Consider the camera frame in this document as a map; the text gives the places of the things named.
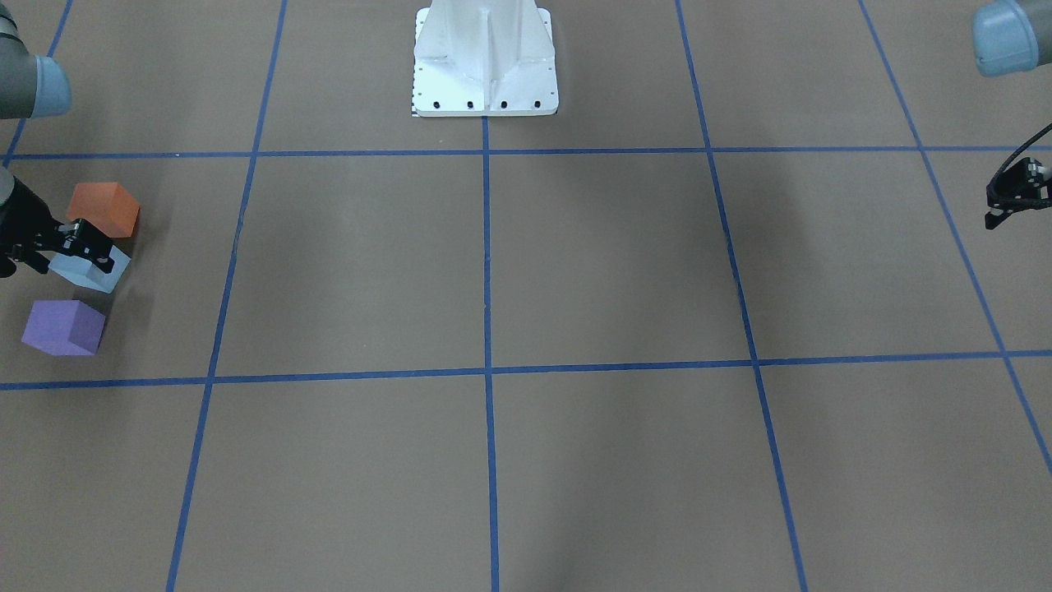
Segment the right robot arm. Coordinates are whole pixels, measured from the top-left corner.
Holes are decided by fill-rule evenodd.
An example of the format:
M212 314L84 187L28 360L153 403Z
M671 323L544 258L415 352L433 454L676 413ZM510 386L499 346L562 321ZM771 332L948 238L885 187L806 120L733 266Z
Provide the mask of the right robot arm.
M1 118L45 118L68 113L72 90L67 73L50 57L35 55L24 44L16 18L1 7ZM113 240L86 219L61 224L48 205L11 169L1 175L1 275L26 265L48 274L46 252L85 260L109 275L115 267Z

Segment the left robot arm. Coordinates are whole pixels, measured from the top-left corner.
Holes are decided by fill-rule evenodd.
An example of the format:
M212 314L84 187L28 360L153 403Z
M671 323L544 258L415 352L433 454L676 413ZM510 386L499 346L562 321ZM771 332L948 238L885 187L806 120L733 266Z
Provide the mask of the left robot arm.
M1051 62L1049 1L992 1L976 11L972 40L977 70L985 77L1033 72ZM1048 136L1051 125L1026 139L985 185L984 225L997 229L1011 216L1051 206L1050 168L1026 150Z

